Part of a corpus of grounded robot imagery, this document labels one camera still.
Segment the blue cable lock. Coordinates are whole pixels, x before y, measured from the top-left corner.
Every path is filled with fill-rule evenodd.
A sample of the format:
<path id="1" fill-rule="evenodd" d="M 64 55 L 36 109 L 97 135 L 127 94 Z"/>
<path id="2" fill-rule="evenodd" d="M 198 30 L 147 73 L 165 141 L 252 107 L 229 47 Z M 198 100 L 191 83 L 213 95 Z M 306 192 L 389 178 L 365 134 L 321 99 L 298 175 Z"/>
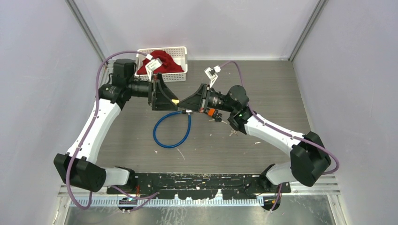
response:
<path id="1" fill-rule="evenodd" d="M 180 110 L 180 111 L 175 111 L 175 112 L 170 112 L 164 116 L 162 116 L 154 125 L 153 127 L 153 132 L 152 132 L 152 136 L 153 136 L 153 140 L 155 141 L 155 143 L 165 149 L 172 149 L 172 148 L 178 148 L 180 145 L 182 145 L 187 138 L 190 135 L 190 131 L 191 131 L 191 125 L 192 125 L 192 116 L 193 111 L 191 110 Z M 171 117 L 174 116 L 180 116 L 180 115 L 186 115 L 187 117 L 187 123 L 186 123 L 186 129 L 185 132 L 182 133 L 182 131 L 177 131 L 175 132 L 174 130 L 169 129 L 169 134 L 164 134 L 161 135 L 161 139 L 159 139 L 159 132 L 158 129 L 160 127 L 160 125 L 166 121 L 167 119 L 170 119 Z M 177 138 L 175 136 L 179 136 L 182 135 L 181 138 L 176 142 L 176 143 L 171 143 L 171 142 L 163 142 L 162 138 L 171 138 L 171 140 L 176 141 Z"/>

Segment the orange black padlock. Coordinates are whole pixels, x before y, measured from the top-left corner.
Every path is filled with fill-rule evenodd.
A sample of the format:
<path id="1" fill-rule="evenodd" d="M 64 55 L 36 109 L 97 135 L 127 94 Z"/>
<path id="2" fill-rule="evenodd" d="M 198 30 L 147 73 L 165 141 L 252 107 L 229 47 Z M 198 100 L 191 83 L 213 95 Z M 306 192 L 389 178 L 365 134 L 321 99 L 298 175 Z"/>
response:
<path id="1" fill-rule="evenodd" d="M 216 113 L 216 110 L 214 108 L 210 108 L 207 110 L 207 115 L 209 117 L 213 117 L 215 113 Z"/>

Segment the black headed key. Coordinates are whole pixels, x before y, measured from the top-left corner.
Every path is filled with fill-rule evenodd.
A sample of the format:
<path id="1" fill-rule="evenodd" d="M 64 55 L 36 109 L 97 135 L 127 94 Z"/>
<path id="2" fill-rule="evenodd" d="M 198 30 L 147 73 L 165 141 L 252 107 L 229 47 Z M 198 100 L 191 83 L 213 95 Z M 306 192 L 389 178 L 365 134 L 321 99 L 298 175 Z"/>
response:
<path id="1" fill-rule="evenodd" d="M 227 122 L 225 122 L 225 121 L 222 119 L 222 114 L 221 114 L 221 113 L 213 114 L 213 115 L 211 116 L 211 119 L 210 119 L 209 121 L 221 122 L 221 123 L 223 123 L 223 124 L 228 124 Z"/>

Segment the small silver key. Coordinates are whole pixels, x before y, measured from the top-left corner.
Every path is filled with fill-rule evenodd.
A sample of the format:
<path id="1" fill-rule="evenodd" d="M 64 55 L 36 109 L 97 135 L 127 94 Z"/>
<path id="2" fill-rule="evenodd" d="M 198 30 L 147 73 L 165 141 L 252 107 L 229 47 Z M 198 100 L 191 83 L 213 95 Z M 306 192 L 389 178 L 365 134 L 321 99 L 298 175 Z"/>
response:
<path id="1" fill-rule="evenodd" d="M 237 135 L 237 131 L 232 129 L 230 134 L 229 134 L 229 137 L 231 137 L 233 135 Z"/>

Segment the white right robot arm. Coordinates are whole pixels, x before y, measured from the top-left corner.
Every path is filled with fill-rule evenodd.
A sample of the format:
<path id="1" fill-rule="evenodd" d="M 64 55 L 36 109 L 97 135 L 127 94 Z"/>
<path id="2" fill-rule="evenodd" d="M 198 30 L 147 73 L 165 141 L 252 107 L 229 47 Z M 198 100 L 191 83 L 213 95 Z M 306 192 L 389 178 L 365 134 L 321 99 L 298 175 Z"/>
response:
<path id="1" fill-rule="evenodd" d="M 233 130 L 260 138 L 284 152 L 289 162 L 270 165 L 262 174 L 260 185 L 265 192 L 271 193 L 279 184 L 291 181 L 313 186 L 331 165 L 320 136 L 312 131 L 294 132 L 268 121 L 252 110 L 248 102 L 241 85 L 234 85 L 227 94 L 222 94 L 202 84 L 177 106 L 197 113 L 209 113 L 210 109 L 229 112 L 227 121 Z"/>

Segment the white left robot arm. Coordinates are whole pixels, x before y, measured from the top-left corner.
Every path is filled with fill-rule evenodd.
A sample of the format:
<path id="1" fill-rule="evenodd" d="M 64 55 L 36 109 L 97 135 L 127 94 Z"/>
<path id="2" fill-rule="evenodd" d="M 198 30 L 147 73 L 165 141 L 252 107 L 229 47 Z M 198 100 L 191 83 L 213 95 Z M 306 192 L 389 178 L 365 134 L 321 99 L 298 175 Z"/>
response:
<path id="1" fill-rule="evenodd" d="M 151 59 L 145 66 L 149 80 L 135 78 L 136 63 L 117 59 L 113 63 L 111 82 L 98 88 L 91 115 L 77 140 L 65 154 L 57 154 L 54 165 L 62 181 L 70 187 L 98 192 L 102 187 L 117 186 L 130 194 L 137 187 L 135 172 L 124 167 L 101 168 L 96 165 L 100 147 L 112 123 L 131 97 L 147 98 L 153 111 L 176 111 L 176 95 L 166 86 L 162 66 Z"/>

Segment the red cloth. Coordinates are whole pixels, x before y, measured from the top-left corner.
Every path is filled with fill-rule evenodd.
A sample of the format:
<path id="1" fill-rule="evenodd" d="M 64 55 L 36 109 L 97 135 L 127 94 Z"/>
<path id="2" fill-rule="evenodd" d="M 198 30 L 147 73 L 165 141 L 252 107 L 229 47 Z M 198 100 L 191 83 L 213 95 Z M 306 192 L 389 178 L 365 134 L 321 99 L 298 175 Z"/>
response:
<path id="1" fill-rule="evenodd" d="M 154 58 L 158 58 L 162 61 L 162 66 L 154 71 L 154 73 L 182 73 L 184 70 L 182 67 L 172 59 L 172 57 L 163 50 L 155 50 L 150 53 Z M 144 59 L 142 66 L 137 70 L 137 75 L 147 75 L 145 65 L 149 62 L 148 59 Z"/>

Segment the white perforated plastic basket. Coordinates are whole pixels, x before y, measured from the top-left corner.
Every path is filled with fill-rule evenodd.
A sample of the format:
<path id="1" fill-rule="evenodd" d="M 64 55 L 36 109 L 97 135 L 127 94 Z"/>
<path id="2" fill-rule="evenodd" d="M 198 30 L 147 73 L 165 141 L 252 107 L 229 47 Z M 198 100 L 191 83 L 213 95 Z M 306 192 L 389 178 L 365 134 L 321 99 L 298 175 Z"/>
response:
<path id="1" fill-rule="evenodd" d="M 144 48 L 138 51 L 149 54 L 154 59 L 161 61 L 161 66 L 154 73 L 162 73 L 165 82 L 186 81 L 188 63 L 187 48 L 185 46 Z"/>

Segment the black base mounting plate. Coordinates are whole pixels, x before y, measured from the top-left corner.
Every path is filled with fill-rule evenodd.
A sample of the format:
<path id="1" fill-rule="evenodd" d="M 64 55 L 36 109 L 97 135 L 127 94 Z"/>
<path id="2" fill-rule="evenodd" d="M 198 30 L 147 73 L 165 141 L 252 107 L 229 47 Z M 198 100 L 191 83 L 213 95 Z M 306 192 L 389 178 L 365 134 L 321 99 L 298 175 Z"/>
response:
<path id="1" fill-rule="evenodd" d="M 107 193 L 117 194 L 117 189 L 141 197 L 157 193 L 157 198 L 166 200 L 176 196 L 182 200 L 214 199 L 217 192 L 221 192 L 224 200 L 253 199 L 261 194 L 291 191 L 289 184 L 279 188 L 264 175 L 224 173 L 136 173 L 126 185 L 108 187 Z"/>

